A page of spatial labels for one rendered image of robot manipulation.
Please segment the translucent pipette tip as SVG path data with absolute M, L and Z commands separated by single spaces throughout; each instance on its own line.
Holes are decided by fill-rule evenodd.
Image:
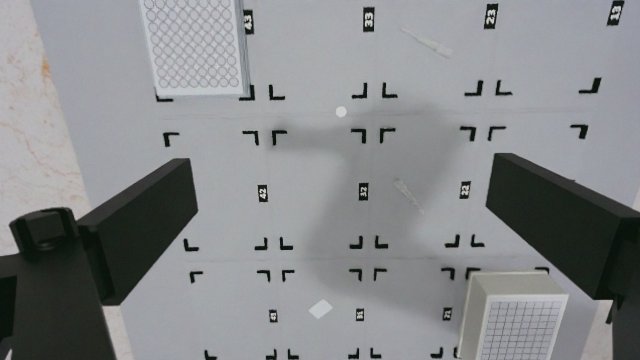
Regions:
M 409 199 L 409 201 L 415 205 L 419 211 L 424 214 L 424 212 L 422 211 L 422 209 L 417 205 L 417 201 L 412 197 L 412 195 L 407 191 L 407 188 L 405 187 L 405 185 L 400 181 L 400 179 L 396 179 L 394 181 L 394 184 L 397 186 L 397 188 L 404 193 L 404 195 Z
M 423 44 L 423 45 L 435 50 L 436 53 L 440 54 L 441 56 L 443 56 L 443 57 L 445 57 L 447 59 L 450 59 L 452 54 L 453 54 L 453 51 L 451 51 L 451 50 L 449 50 L 449 49 L 447 49 L 447 48 L 445 48 L 445 47 L 443 47 L 441 45 L 437 45 L 437 44 L 435 44 L 435 43 L 423 38 L 420 35 L 416 36 L 416 35 L 414 35 L 412 33 L 409 33 L 408 35 L 413 37 L 413 38 L 415 38 L 415 39 L 417 39 L 416 40 L 417 42 L 419 42 L 419 43 L 421 43 L 421 44 Z

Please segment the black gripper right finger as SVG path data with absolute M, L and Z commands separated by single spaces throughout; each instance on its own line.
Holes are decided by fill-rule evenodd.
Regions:
M 613 300 L 612 360 L 640 360 L 640 212 L 512 152 L 485 207 L 592 300 Z

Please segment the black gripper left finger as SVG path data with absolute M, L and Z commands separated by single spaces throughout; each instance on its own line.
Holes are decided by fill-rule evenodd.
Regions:
M 102 306 L 120 306 L 198 211 L 190 158 L 173 158 L 77 220 L 70 207 L 12 220 L 0 360 L 118 360 Z

